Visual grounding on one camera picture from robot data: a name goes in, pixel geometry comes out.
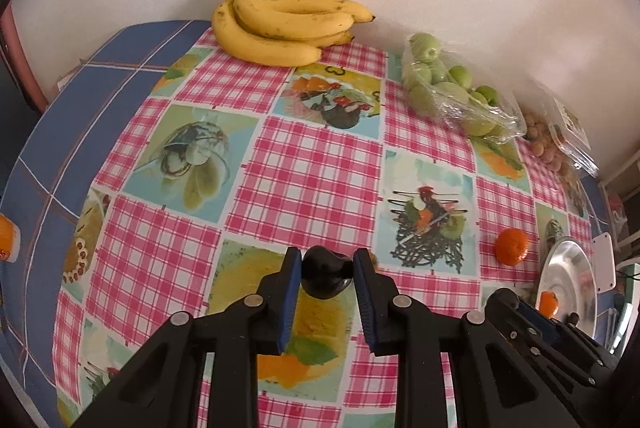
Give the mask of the large orange with stem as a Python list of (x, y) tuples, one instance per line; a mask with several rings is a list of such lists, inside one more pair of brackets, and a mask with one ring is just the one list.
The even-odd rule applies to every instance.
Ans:
[(541, 292), (538, 300), (538, 311), (544, 317), (554, 318), (560, 308), (559, 298), (552, 290), (544, 290)]

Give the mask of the dark plum with stem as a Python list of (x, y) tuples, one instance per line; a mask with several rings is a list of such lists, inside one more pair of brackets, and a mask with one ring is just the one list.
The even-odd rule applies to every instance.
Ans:
[(579, 321), (580, 321), (580, 316), (578, 313), (572, 312), (569, 315), (567, 315), (567, 318), (566, 318), (567, 325), (577, 327), (579, 324)]

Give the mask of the bag of green fruits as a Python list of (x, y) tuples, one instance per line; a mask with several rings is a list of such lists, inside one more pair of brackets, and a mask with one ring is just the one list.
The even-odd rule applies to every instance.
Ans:
[(525, 135), (512, 93), (431, 33), (416, 32), (406, 40), (401, 82), (408, 106), (422, 118), (498, 145)]

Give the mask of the silver metal plate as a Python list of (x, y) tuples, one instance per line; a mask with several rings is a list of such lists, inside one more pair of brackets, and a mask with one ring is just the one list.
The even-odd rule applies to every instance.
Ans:
[(580, 316), (578, 328), (588, 336), (596, 333), (597, 290), (589, 259), (576, 240), (559, 238), (549, 249), (538, 279), (535, 307), (541, 292), (552, 290), (559, 298), (560, 308), (554, 317), (566, 322), (567, 315)]

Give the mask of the white card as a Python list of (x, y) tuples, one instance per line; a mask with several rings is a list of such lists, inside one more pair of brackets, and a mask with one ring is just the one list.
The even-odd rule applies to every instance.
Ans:
[(615, 257), (612, 237), (602, 233), (591, 240), (592, 270), (597, 293), (608, 292), (616, 286)]

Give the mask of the orange mandarin near plate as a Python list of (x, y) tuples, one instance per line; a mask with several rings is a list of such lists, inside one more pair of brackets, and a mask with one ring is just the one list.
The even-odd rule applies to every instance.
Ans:
[(494, 255), (496, 260), (507, 266), (517, 266), (523, 262), (529, 249), (529, 238), (522, 229), (504, 229), (496, 238)]

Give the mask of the pink checkered tablecloth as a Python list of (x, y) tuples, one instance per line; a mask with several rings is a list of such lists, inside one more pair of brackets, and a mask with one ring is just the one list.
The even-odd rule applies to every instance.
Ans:
[[(589, 246), (592, 208), (523, 141), (418, 117), (399, 58), (359, 44), (308, 67), (238, 62), (208, 28), (152, 88), (90, 183), (62, 270), (56, 407), (70, 425), (171, 313), (213, 314), (285, 249), (367, 247), (439, 313), (530, 296), (550, 221)], [(504, 229), (526, 259), (499, 263)]]

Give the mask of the clear box of longans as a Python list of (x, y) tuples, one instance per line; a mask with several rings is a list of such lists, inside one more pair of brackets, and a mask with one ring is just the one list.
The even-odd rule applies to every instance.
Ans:
[(559, 171), (571, 165), (590, 177), (598, 175), (586, 130), (570, 107), (546, 92), (518, 103), (527, 127), (526, 140), (535, 145), (534, 154), (539, 153), (544, 163)]

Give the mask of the yellow banana bunch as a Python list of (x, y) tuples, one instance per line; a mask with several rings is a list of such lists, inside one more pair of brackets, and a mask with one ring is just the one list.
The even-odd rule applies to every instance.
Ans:
[(268, 67), (302, 67), (319, 62), (322, 50), (349, 44), (352, 27), (375, 20), (351, 0), (223, 0), (212, 30), (230, 56)]

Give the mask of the blue checkered cloth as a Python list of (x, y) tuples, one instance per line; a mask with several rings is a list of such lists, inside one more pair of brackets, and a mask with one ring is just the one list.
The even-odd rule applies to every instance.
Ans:
[(53, 99), (9, 176), (1, 212), (21, 246), (1, 266), (1, 357), (50, 427), (62, 424), (52, 359), (58, 291), (90, 183), (153, 85), (209, 26), (171, 20), (115, 33)]

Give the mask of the orange plastic cup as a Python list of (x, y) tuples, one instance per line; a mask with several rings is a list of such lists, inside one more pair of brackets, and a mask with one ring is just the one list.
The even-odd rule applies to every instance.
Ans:
[(0, 215), (0, 260), (14, 263), (20, 254), (20, 229), (3, 214)]

